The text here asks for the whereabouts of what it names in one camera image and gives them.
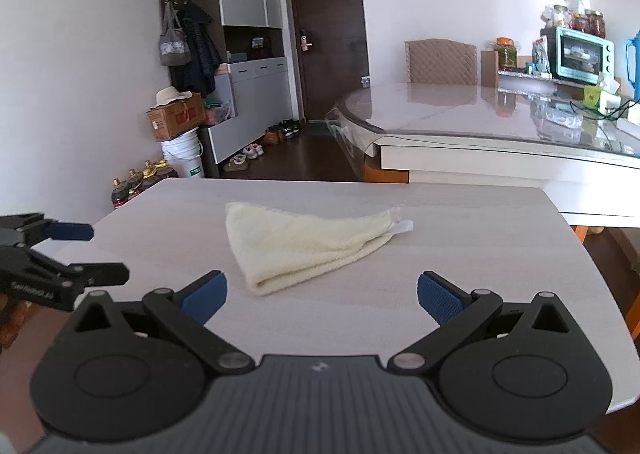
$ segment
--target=black jacket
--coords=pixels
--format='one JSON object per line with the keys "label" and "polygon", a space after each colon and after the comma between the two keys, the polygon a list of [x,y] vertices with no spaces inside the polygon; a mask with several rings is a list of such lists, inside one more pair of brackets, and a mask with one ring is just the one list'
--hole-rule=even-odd
{"label": "black jacket", "polygon": [[213,45],[207,25],[212,18],[195,4],[184,4],[178,18],[187,36],[191,62],[172,68],[172,82],[178,90],[199,92],[203,98],[216,90],[215,74],[222,58]]}

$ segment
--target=cream towel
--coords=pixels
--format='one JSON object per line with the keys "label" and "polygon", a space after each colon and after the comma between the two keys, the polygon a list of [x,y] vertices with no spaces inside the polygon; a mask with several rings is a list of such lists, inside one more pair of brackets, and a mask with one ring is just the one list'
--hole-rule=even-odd
{"label": "cream towel", "polygon": [[399,209],[322,219],[248,203],[226,205],[226,233],[249,290],[267,295],[350,264],[413,228]]}

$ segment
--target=brown door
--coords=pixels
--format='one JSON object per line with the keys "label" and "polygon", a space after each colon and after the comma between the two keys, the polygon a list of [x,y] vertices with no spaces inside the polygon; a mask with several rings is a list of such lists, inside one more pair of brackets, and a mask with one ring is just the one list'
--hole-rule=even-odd
{"label": "brown door", "polygon": [[[306,119],[324,119],[369,74],[362,0],[291,0]],[[302,50],[301,32],[310,46]]]}

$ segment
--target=gray bag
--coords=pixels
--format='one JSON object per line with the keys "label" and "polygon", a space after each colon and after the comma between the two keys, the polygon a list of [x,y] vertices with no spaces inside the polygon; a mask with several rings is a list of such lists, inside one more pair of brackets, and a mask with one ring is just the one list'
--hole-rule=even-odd
{"label": "gray bag", "polygon": [[191,62],[191,52],[187,44],[174,5],[164,3],[164,18],[162,19],[162,35],[160,36],[160,63],[163,66],[183,66]]}

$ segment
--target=door handle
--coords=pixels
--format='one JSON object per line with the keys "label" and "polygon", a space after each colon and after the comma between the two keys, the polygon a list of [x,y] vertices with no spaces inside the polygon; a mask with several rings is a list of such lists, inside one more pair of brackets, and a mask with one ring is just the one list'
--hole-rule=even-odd
{"label": "door handle", "polygon": [[313,45],[312,42],[307,42],[306,37],[300,37],[300,47],[303,51],[308,51],[309,48]]}
{"label": "door handle", "polygon": [[303,51],[308,51],[311,46],[313,46],[313,44],[311,42],[306,41],[305,30],[301,29],[300,30],[300,48]]}

